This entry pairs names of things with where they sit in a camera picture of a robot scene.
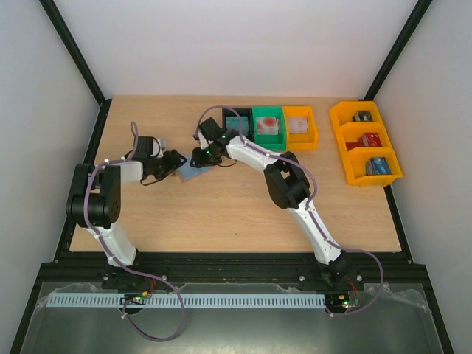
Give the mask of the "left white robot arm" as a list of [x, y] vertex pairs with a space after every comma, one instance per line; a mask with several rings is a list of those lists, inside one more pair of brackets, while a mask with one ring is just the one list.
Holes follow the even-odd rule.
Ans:
[[119, 222], [122, 185], [137, 182], [145, 186], [149, 177], [162, 181], [186, 162], [187, 158], [177, 150], [167, 150], [162, 139], [138, 136], [132, 150], [119, 159], [75, 167], [66, 214], [93, 235], [109, 265], [131, 266], [137, 248]]

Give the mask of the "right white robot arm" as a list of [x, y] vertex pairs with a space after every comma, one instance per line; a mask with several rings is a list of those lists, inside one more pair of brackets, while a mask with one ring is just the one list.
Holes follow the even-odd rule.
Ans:
[[290, 151], [275, 153], [231, 129], [225, 131], [213, 118], [199, 122], [194, 138], [200, 146], [192, 152], [195, 168], [215, 166], [228, 158], [263, 174], [272, 202], [296, 219], [310, 241], [322, 282], [332, 289], [347, 281], [350, 263], [346, 251], [335, 241], [313, 202], [315, 181]]

